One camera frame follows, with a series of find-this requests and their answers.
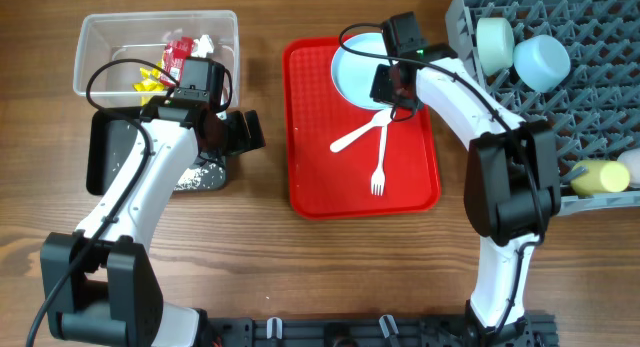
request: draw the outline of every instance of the dish rack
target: dish rack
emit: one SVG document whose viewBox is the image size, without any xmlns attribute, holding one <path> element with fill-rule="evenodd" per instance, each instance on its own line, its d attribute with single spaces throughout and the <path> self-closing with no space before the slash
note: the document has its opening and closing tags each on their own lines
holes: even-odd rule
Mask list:
<svg viewBox="0 0 640 347">
<path fill-rule="evenodd" d="M 504 69 L 482 72 L 475 27 L 504 17 L 515 43 L 546 34 L 571 57 L 569 76 L 538 93 Z M 567 173 L 583 159 L 610 159 L 640 148 L 640 0 L 453 0 L 446 17 L 449 44 L 465 68 L 498 102 L 527 121 L 546 120 L 556 133 L 563 176 L 560 215 L 640 206 L 640 190 L 571 195 Z"/>
</svg>

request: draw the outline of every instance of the wooden table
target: wooden table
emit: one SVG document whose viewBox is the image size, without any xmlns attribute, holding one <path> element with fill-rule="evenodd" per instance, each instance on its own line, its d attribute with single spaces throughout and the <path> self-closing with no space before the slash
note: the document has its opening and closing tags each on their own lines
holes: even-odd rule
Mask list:
<svg viewBox="0 0 640 347">
<path fill-rule="evenodd" d="M 451 0 L 0 0 L 0 346 L 22 345 L 43 299 L 39 249 L 71 232 L 98 198 L 85 190 L 94 110 L 71 89 L 80 26 L 91 13 L 231 9 L 239 17 L 242 105 L 267 148 L 243 155 L 219 192 L 175 195 L 151 260 L 164 297 L 214 317 L 462 313 L 478 236 L 465 217 L 466 152 L 433 115 L 443 185 L 421 214 L 311 222 L 290 207 L 281 54 L 294 39 L 414 10 L 446 41 Z M 563 346 L 640 339 L 640 210 L 555 218 L 536 252 L 526 306 L 557 316 Z M 46 323 L 39 345 L 53 340 Z"/>
</svg>

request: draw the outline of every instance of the white cup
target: white cup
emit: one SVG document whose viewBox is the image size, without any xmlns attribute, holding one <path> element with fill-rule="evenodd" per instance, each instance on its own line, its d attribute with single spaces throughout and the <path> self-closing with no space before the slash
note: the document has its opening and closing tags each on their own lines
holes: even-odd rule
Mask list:
<svg viewBox="0 0 640 347">
<path fill-rule="evenodd" d="M 631 187 L 640 188 L 640 148 L 624 152 L 618 162 L 622 162 L 629 170 Z"/>
<path fill-rule="evenodd" d="M 536 92 L 549 92 L 571 71 L 569 53 L 557 39 L 540 35 L 518 44 L 513 64 L 520 79 Z"/>
<path fill-rule="evenodd" d="M 513 65 L 513 30 L 505 18 L 480 18 L 476 44 L 482 71 L 487 76 Z"/>
</svg>

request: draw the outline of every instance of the white fork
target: white fork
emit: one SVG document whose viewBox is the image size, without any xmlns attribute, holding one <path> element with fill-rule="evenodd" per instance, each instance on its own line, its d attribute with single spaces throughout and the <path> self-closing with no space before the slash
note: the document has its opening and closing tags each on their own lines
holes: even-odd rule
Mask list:
<svg viewBox="0 0 640 347">
<path fill-rule="evenodd" d="M 387 146 L 387 126 L 382 127 L 380 132 L 380 152 L 378 154 L 378 168 L 371 176 L 371 194 L 374 196 L 382 196 L 384 193 L 384 151 Z"/>
</svg>

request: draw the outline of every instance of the red snack bag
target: red snack bag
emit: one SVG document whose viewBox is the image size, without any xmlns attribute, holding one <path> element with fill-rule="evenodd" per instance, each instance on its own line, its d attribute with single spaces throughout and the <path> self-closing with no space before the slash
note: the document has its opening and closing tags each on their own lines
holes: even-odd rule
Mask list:
<svg viewBox="0 0 640 347">
<path fill-rule="evenodd" d="M 182 68 L 187 57 L 191 56 L 194 42 L 192 38 L 182 37 L 179 41 L 171 41 L 164 48 L 162 53 L 162 68 L 169 74 L 180 81 L 182 77 Z M 160 82 L 168 87 L 175 84 L 164 74 L 160 75 Z"/>
</svg>

